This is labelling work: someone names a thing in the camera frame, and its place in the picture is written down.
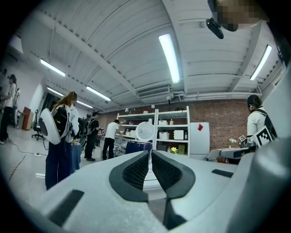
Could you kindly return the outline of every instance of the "red brick wall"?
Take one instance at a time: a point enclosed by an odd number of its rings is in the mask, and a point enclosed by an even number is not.
[[[159,111],[173,111],[176,108],[189,106],[191,122],[209,122],[210,149],[226,148],[229,146],[228,139],[238,140],[239,136],[246,136],[246,124],[249,111],[246,100],[221,100],[221,101],[195,101],[189,103],[156,105]],[[142,113],[144,109],[136,109],[132,114]],[[124,115],[124,110],[102,114],[99,123],[105,129],[114,121],[117,113]]]

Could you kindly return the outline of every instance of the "round white fan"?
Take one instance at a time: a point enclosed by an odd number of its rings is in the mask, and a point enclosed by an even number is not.
[[[154,137],[154,126],[149,122],[140,123],[135,130],[138,140],[148,142]]]

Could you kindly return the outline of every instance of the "shoe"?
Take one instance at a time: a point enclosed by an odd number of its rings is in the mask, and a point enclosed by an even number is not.
[[[93,162],[93,161],[95,161],[96,159],[94,159],[94,158],[87,158],[86,160],[87,160],[87,161],[92,161],[92,162]]]

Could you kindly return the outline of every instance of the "fluorescent light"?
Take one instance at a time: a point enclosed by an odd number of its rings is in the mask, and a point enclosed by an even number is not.
[[[254,80],[258,76],[258,74],[260,73],[261,69],[263,68],[265,62],[267,61],[268,56],[271,53],[271,50],[272,50],[272,47],[267,45],[265,52],[264,52],[264,55],[263,55],[259,65],[256,67],[255,72],[252,74],[250,80]]]
[[[44,60],[40,60],[41,64],[45,65],[46,67],[52,69],[53,71],[57,72],[58,74],[62,75],[65,77],[65,73],[58,70],[57,68],[53,67],[52,65],[50,65],[49,63],[45,62]]]
[[[89,87],[89,86],[87,86],[86,89],[89,90],[89,91],[91,91],[91,92],[93,92],[94,94],[96,94],[96,95],[102,97],[103,99],[105,99],[105,100],[107,100],[107,101],[111,101],[111,99],[109,99],[108,97],[102,95],[101,93],[99,93],[98,91],[94,90],[93,88],[91,88],[91,87]]]
[[[84,106],[86,106],[86,107],[88,107],[88,108],[93,108],[92,106],[90,106],[90,105],[88,105],[88,104],[84,104],[84,103],[82,103],[82,102],[80,102],[80,101],[78,101],[78,100],[77,100],[77,103],[82,104],[82,105],[84,105]]]
[[[60,94],[60,93],[58,93],[57,91],[55,91],[55,90],[53,90],[53,89],[51,89],[51,88],[49,88],[49,87],[47,87],[47,89],[50,90],[50,91],[52,91],[53,93],[59,95],[59,96],[64,96],[63,94]]]
[[[159,36],[159,41],[162,45],[166,56],[173,83],[180,82],[178,63],[170,34]]]

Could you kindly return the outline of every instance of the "floor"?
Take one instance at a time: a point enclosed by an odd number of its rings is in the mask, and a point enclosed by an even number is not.
[[[46,192],[45,189],[45,159],[47,151],[44,149],[43,141],[31,138],[35,132],[33,130],[23,131],[9,127],[9,140],[5,145],[0,145],[0,168],[8,182],[11,190],[17,198],[22,199],[31,206],[35,206],[41,196]],[[95,162],[99,162],[101,147],[98,147],[93,154]],[[80,168],[92,162],[84,159],[81,155]],[[165,199],[149,202],[149,207],[155,216],[162,222],[164,217]]]

